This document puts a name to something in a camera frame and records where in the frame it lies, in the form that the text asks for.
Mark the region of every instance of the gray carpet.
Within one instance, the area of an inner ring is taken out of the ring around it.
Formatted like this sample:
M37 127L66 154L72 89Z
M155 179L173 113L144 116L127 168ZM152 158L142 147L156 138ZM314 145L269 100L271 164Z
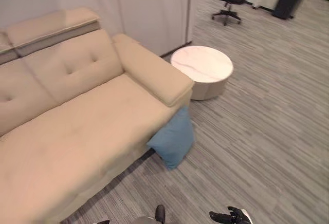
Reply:
M210 210L246 208L255 224L329 222L329 2L296 18L235 6L224 27L200 0L194 44L226 53L234 74L219 98L191 103L196 143L171 172L140 159L65 223L130 223L162 203L168 223L213 223Z

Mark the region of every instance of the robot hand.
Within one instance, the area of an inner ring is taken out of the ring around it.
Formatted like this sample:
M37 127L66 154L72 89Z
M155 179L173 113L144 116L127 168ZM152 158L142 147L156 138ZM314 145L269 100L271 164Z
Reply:
M231 215L209 212L210 218L222 224L253 224L245 209L238 209L232 206L227 207Z

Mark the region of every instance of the sofa armrest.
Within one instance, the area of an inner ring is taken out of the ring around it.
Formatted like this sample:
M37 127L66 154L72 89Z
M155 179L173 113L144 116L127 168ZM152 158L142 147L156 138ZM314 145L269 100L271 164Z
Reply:
M112 37L112 40L114 43L139 43L135 39L132 39L131 37L125 35L125 34L116 34Z
M125 71L166 106L174 106L193 87L188 76L139 44L115 46Z

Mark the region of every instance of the chair base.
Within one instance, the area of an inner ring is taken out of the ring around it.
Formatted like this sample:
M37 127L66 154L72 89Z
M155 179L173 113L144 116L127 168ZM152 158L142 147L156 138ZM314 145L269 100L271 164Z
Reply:
M215 20L215 16L218 16L218 15L225 15L225 19L224 19L224 26L226 26L227 25L227 20L228 20L228 17L233 17L233 18L235 18L235 19L237 19L238 20L238 24L240 24L241 23L241 18L237 15L237 13L236 12L232 12L232 11L230 11L230 10L221 10L219 13L214 13L213 15L212 15L212 19L213 20Z

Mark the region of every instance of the beige sofa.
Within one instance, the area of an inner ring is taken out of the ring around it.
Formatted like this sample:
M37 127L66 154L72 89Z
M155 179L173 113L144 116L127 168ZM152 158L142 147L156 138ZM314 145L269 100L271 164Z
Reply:
M0 223L58 222L147 150L193 81L86 8L0 33Z

